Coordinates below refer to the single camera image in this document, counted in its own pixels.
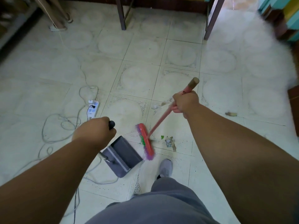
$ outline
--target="gray shoe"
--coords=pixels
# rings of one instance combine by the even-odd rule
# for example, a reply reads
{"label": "gray shoe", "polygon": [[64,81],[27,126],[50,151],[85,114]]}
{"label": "gray shoe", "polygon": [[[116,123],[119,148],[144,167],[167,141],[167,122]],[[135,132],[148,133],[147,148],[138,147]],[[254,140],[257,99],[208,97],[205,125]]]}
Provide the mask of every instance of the gray shoe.
{"label": "gray shoe", "polygon": [[164,159],[159,167],[160,177],[170,177],[173,170],[173,164],[170,159]]}

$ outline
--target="person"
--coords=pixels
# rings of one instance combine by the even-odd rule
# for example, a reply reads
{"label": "person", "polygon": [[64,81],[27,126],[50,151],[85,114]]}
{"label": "person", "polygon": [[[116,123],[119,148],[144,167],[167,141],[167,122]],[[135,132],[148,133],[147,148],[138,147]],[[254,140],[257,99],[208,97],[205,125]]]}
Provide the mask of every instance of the person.
{"label": "person", "polygon": [[[175,94],[195,142],[238,220],[298,223],[299,161],[255,132]],[[1,223],[59,223],[84,173],[116,134],[109,118],[78,127],[72,142],[0,187]],[[87,224],[217,223],[196,194],[170,178],[164,160],[151,192],[112,204]]]}
{"label": "person", "polygon": [[[49,0],[53,5],[55,5],[58,10],[62,13],[63,17],[66,19],[68,23],[72,23],[73,19],[71,18],[71,15],[64,11],[64,9],[61,7],[58,0]],[[47,2],[47,0],[35,0],[37,5],[43,10],[43,12],[50,18],[50,20],[53,22],[53,24],[49,27],[49,29],[53,32],[58,31],[65,31],[67,29],[66,26],[64,26],[58,18],[55,16],[51,6]]]}

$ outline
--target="power strip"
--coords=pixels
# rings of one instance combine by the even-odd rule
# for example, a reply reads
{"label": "power strip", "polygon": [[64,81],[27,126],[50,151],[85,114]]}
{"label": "power strip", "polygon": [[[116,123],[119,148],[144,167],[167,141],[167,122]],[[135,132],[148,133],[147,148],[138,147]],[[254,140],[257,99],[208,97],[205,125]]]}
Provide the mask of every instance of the power strip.
{"label": "power strip", "polygon": [[94,101],[94,100],[89,100],[88,103],[90,105],[89,105],[89,108],[87,110],[87,119],[90,120],[90,119],[95,118],[95,116],[97,114],[97,110],[99,109],[100,104],[99,104],[98,101]]}

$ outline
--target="person's left hand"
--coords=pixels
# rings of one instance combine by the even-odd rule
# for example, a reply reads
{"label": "person's left hand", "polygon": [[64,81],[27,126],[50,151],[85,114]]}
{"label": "person's left hand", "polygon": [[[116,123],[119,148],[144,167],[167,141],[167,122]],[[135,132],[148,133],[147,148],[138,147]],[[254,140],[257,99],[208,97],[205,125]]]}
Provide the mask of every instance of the person's left hand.
{"label": "person's left hand", "polygon": [[95,144],[99,148],[99,151],[101,151],[106,148],[116,134],[115,128],[109,130],[109,121],[108,117],[102,117],[83,123],[75,130],[72,141],[77,139],[85,140],[88,143]]}

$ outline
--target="person's left arm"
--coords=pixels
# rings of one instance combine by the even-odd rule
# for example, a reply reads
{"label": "person's left arm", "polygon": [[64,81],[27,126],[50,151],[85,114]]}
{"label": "person's left arm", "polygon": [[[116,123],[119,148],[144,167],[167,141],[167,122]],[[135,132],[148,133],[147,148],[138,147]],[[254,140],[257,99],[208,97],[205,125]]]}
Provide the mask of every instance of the person's left arm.
{"label": "person's left arm", "polygon": [[92,119],[73,140],[0,187],[0,223],[59,223],[87,168],[115,136],[109,118]]}

